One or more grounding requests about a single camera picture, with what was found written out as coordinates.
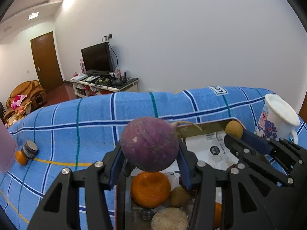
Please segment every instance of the blue tablecloth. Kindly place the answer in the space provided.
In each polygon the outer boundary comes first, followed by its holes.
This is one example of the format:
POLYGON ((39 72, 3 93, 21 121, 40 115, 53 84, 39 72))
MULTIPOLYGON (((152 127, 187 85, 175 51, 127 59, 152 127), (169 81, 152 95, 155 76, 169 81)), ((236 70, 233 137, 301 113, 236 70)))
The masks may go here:
MULTIPOLYGON (((13 224, 25 230, 61 169, 80 170, 102 160, 114 149, 129 121, 152 116, 200 123, 236 117, 253 132, 267 93, 272 92, 246 87, 211 87, 174 94, 120 92, 41 108, 9 129, 19 149, 31 140, 39 147, 39 154, 27 166, 15 163, 6 175, 0 173, 0 204, 13 224)), ((302 119, 296 130, 299 145, 306 148, 307 128, 302 119)), ((114 190, 106 193, 106 200, 114 222, 114 190)), ((83 189, 79 210, 82 230, 86 230, 83 189)))

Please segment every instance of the air vent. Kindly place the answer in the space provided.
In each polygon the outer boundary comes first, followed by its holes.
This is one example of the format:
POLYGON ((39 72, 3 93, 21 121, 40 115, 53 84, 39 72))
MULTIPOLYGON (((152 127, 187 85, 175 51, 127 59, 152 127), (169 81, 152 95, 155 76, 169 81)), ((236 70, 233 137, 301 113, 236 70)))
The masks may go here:
POLYGON ((6 31, 10 30, 11 28, 12 28, 12 26, 8 26, 8 27, 6 27, 6 28, 3 30, 3 32, 5 33, 6 31))

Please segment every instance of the pink cup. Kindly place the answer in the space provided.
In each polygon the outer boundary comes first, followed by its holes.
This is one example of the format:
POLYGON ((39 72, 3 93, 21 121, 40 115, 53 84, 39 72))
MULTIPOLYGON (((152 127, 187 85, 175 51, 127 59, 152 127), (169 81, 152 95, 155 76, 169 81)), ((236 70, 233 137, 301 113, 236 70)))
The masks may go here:
POLYGON ((15 161, 17 143, 0 120, 0 172, 6 173, 15 161))

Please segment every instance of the ceiling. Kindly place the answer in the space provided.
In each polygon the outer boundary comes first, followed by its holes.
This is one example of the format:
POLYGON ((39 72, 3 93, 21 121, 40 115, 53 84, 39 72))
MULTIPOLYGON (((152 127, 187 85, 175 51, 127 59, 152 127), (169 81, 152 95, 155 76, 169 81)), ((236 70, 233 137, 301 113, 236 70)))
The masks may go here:
POLYGON ((17 29, 55 14, 63 0, 15 0, 0 22, 0 39, 17 29), (29 20, 32 13, 39 16, 29 20))

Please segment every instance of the mug rim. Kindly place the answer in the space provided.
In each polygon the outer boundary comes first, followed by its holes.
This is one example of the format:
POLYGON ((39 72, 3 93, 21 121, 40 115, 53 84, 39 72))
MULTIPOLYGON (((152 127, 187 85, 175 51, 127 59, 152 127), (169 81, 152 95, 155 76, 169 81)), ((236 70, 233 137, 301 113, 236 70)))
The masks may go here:
POLYGON ((265 101, 267 102, 268 106, 270 107, 270 109, 272 111, 274 111, 274 113, 281 119, 283 120, 285 123, 287 123, 288 125, 291 125, 292 127, 297 127, 300 125, 300 118, 298 117, 296 111, 291 107, 291 105, 289 105, 286 101, 284 101, 279 95, 277 94, 266 94, 265 95, 265 101), (285 104, 285 106, 291 110, 293 113, 295 113, 295 115, 297 116, 297 123, 295 124, 294 122, 290 122, 289 120, 287 120, 282 114, 280 114, 271 104, 270 104, 270 97, 274 97, 274 98, 278 98, 279 100, 282 101, 282 103, 285 104))

